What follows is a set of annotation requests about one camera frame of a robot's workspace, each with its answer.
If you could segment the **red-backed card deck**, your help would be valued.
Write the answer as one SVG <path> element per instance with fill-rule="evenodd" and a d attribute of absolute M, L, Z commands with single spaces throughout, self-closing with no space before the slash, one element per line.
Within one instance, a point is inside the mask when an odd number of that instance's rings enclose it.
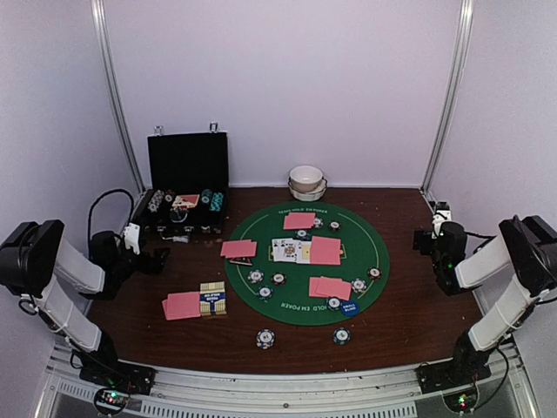
<path fill-rule="evenodd" d="M 162 301 L 162 305 L 167 320 L 184 320 L 201 316 L 199 292 L 169 293 Z"/>

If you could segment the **brown black chip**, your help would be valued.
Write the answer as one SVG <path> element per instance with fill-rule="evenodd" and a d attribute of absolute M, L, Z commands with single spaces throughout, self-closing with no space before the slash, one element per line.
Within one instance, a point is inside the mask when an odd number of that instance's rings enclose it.
<path fill-rule="evenodd" d="M 331 221 L 328 225 L 331 232 L 338 232 L 341 228 L 341 224 L 338 221 Z"/>
<path fill-rule="evenodd" d="M 367 269 L 367 276 L 370 280 L 380 280 L 382 277 L 382 272 L 377 267 L 370 267 Z"/>
<path fill-rule="evenodd" d="M 275 273 L 271 277 L 271 283 L 274 286 L 283 286 L 286 283 L 286 276 L 283 273 Z"/>

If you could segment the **red black all-in triangle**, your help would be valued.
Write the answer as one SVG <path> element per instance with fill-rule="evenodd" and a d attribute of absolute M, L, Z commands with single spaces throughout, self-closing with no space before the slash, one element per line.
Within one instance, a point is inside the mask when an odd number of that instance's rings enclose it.
<path fill-rule="evenodd" d="M 252 266 L 252 260 L 247 257 L 238 257 L 229 259 L 231 264 L 240 266 Z"/>

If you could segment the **brown black chip top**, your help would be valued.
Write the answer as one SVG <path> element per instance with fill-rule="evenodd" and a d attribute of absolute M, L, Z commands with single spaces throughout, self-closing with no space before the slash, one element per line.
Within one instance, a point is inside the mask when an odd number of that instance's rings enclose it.
<path fill-rule="evenodd" d="M 328 225 L 331 232 L 338 232 L 341 228 L 341 224 L 338 221 L 331 221 Z"/>

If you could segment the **blue small blind button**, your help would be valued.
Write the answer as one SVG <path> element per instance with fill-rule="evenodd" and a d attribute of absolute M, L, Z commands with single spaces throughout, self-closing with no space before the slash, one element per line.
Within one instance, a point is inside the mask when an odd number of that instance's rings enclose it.
<path fill-rule="evenodd" d="M 340 312 L 346 317 L 354 317 L 360 312 L 359 303 L 355 300 L 343 300 L 340 305 Z"/>

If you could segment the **blue tan ten chip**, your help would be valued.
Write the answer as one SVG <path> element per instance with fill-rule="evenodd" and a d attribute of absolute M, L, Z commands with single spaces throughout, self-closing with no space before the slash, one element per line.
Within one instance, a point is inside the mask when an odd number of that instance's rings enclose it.
<path fill-rule="evenodd" d="M 260 283 L 264 278 L 265 274 L 259 269 L 251 270 L 247 275 L 247 279 L 251 284 Z"/>

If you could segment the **green blue chip bottom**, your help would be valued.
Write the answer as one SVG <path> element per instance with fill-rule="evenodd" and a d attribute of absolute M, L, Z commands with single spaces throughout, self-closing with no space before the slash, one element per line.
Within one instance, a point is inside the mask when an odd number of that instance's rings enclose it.
<path fill-rule="evenodd" d="M 337 297 L 329 297 L 326 300 L 326 307 L 328 310 L 332 312 L 336 312 L 340 310 L 341 305 L 342 305 L 342 300 Z"/>

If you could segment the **red card bottom player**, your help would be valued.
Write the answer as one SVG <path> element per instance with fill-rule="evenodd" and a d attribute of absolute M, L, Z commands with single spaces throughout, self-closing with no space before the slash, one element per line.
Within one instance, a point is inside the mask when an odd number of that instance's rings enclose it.
<path fill-rule="evenodd" d="M 311 277 L 309 279 L 309 291 L 308 294 L 313 298 L 325 298 L 325 296 L 319 291 L 319 284 L 321 282 L 320 277 Z"/>

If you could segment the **red card player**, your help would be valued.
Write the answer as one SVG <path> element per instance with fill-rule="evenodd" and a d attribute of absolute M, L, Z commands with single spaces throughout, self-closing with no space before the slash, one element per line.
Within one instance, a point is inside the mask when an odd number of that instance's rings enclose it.
<path fill-rule="evenodd" d="M 311 229 L 314 226 L 314 212 L 290 212 L 284 218 L 285 230 Z"/>
<path fill-rule="evenodd" d="M 313 298 L 325 298 L 325 296 L 319 291 L 319 284 L 321 282 L 320 277 L 311 277 L 309 279 L 309 291 L 308 294 Z"/>

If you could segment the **green blue chip top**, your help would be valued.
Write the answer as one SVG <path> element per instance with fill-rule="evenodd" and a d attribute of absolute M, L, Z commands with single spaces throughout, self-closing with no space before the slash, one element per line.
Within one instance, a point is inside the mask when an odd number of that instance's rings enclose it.
<path fill-rule="evenodd" d="M 304 230 L 304 229 L 298 229 L 295 232 L 295 239 L 299 239 L 299 240 L 303 240 L 303 241 L 308 241 L 312 239 L 312 235 L 308 230 Z"/>

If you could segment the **red card top player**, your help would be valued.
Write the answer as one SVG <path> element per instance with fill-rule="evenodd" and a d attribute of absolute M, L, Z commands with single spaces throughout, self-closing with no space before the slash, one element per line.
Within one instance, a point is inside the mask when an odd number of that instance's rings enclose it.
<path fill-rule="evenodd" d="M 314 226 L 314 212 L 290 212 L 284 218 L 285 230 L 311 229 Z"/>

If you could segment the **king of clubs card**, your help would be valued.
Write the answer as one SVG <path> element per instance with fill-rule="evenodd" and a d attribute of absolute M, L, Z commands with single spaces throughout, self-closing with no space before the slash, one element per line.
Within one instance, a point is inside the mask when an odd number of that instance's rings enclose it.
<path fill-rule="evenodd" d="M 277 261 L 297 263 L 299 247 L 299 240 L 280 239 L 278 241 Z"/>

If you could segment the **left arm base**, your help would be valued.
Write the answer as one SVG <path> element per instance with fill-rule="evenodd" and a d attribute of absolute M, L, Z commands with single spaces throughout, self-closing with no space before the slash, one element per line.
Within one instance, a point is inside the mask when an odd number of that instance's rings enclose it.
<path fill-rule="evenodd" d="M 102 387 L 116 389 L 127 394 L 149 395 L 154 384 L 156 370 L 152 367 L 121 362 L 115 371 L 105 367 L 88 366 L 79 372 L 79 378 Z"/>

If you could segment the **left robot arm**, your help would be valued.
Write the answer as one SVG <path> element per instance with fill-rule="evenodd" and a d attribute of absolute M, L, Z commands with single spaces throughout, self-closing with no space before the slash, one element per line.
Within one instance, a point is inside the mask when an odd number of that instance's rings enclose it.
<path fill-rule="evenodd" d="M 142 250 L 135 224 L 123 235 L 95 233 L 88 250 L 83 255 L 64 237 L 59 219 L 23 222 L 1 245 L 1 284 L 25 313 L 40 316 L 51 332 L 62 335 L 105 386 L 115 387 L 128 372 L 111 337 L 85 317 L 62 285 L 72 285 L 88 300 L 114 300 L 134 273 L 161 273 L 171 250 Z"/>

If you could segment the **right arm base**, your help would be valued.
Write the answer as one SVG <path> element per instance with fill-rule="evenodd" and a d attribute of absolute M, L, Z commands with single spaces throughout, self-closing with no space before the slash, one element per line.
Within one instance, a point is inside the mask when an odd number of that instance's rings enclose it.
<path fill-rule="evenodd" d="M 439 363 L 422 363 L 415 369 L 422 394 L 446 391 L 463 385 L 470 385 L 492 375 L 488 366 L 482 366 L 472 372 L 458 372 L 451 361 Z"/>

